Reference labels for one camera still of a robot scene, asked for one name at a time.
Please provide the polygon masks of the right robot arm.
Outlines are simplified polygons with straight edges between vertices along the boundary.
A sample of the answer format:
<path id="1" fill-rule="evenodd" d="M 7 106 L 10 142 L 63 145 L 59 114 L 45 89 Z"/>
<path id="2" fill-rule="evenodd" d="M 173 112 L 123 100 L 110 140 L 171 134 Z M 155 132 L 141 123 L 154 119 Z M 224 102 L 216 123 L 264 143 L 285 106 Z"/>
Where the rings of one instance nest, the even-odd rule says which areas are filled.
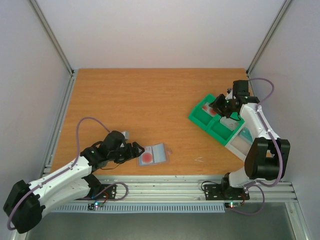
<path id="1" fill-rule="evenodd" d="M 209 107 L 225 118 L 237 113 L 253 140 L 244 166 L 222 178 L 221 195 L 229 200 L 255 184 L 267 188 L 276 186 L 285 174 L 291 145 L 287 139 L 280 138 L 267 121 L 262 101 L 249 92 L 249 81 L 234 81 L 227 95 L 220 94 Z"/>

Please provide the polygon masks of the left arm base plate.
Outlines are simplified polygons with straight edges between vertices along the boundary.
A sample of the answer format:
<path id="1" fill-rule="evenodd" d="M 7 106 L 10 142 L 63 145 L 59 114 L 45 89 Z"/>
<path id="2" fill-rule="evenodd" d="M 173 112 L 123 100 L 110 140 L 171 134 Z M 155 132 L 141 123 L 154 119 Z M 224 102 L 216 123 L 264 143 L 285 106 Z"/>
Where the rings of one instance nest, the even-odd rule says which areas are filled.
<path id="1" fill-rule="evenodd" d="M 117 193 L 116 184 L 101 184 L 90 188 L 89 193 L 78 200 L 102 200 L 107 197 L 108 200 L 115 200 Z"/>

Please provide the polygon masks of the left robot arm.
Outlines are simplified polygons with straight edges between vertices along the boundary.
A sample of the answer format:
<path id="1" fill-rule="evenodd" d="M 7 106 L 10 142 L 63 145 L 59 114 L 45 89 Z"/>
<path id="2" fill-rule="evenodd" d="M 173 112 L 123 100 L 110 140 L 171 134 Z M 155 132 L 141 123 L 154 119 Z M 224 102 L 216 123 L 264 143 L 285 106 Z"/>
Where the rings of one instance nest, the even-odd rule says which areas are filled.
<path id="1" fill-rule="evenodd" d="M 96 201 L 104 189 L 94 172 L 109 162 L 120 165 L 144 152 L 137 142 L 128 143 L 124 133 L 114 130 L 49 175 L 29 183 L 16 182 L 3 206 L 8 216 L 7 228 L 24 234 L 61 205 L 74 200 Z"/>

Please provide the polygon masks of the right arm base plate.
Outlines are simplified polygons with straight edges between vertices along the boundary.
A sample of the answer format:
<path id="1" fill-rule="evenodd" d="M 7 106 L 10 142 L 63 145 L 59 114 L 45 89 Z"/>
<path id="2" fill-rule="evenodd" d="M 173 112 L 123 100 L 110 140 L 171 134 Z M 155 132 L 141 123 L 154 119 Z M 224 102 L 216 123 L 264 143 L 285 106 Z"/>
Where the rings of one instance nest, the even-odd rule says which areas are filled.
<path id="1" fill-rule="evenodd" d="M 228 187 L 223 190 L 221 184 L 204 184 L 201 189 L 207 201 L 247 201 L 250 199 L 250 195 L 242 188 Z"/>

